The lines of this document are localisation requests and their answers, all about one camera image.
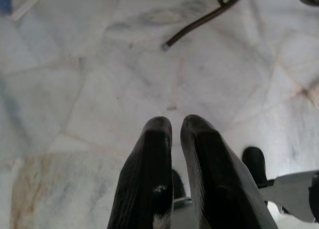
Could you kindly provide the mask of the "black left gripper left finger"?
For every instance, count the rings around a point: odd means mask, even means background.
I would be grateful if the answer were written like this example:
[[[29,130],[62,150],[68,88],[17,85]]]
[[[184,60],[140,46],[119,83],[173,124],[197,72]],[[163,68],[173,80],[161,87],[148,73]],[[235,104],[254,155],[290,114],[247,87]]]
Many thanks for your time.
[[[168,229],[173,209],[171,123],[144,126],[119,175],[109,229]]]

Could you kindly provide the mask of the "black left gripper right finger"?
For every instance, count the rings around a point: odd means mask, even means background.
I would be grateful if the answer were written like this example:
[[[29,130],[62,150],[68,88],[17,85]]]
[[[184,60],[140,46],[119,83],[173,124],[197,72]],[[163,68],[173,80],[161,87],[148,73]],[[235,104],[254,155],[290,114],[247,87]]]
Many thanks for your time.
[[[186,116],[180,142],[197,228],[277,228],[248,168],[208,121]]]

